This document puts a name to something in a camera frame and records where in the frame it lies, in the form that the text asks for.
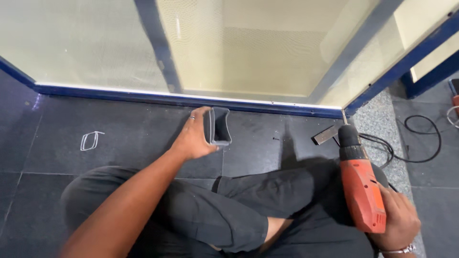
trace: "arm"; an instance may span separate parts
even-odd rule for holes
[[[421,228],[416,208],[409,199],[392,189],[379,184],[386,209],[386,231],[371,234],[370,238],[383,251],[397,251],[410,245]],[[383,254],[385,258],[415,258],[413,253]]]
[[[70,236],[61,258],[126,257],[183,163],[216,151],[204,139],[203,113],[193,110],[172,147],[122,184]]]

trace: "frosted glass panel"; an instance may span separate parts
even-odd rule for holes
[[[405,0],[318,104],[347,106],[458,8],[459,0]],[[454,53],[457,42],[457,35],[452,36],[412,72],[424,75]]]
[[[132,0],[0,0],[0,56],[39,83],[168,92]]]
[[[158,0],[157,6],[185,93],[278,100],[308,97],[378,2]]]

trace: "drill bit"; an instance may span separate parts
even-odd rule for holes
[[[344,113],[344,109],[341,109],[341,113],[343,114],[343,121],[344,121],[344,124],[348,124],[348,123],[347,123],[346,114]]]

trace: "chalk outline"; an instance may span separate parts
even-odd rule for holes
[[[88,138],[88,136],[90,134],[95,134],[94,135],[94,142],[93,142],[91,148],[85,149],[84,145],[86,143],[86,139]],[[88,151],[88,150],[95,149],[97,147],[97,142],[99,141],[99,134],[103,134],[104,135],[105,133],[102,133],[102,132],[99,132],[99,131],[94,131],[92,133],[88,133],[88,134],[83,135],[83,138],[81,139],[80,151]]]

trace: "hand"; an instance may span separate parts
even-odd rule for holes
[[[177,151],[184,155],[185,160],[199,158],[210,154],[218,149],[217,146],[207,143],[204,137],[203,114],[210,110],[210,107],[200,107],[191,112],[189,118],[177,139],[170,148],[171,151]]]
[[[405,195],[378,185],[386,209],[386,231],[384,234],[370,234],[370,238],[383,251],[401,250],[413,242],[421,222]]]

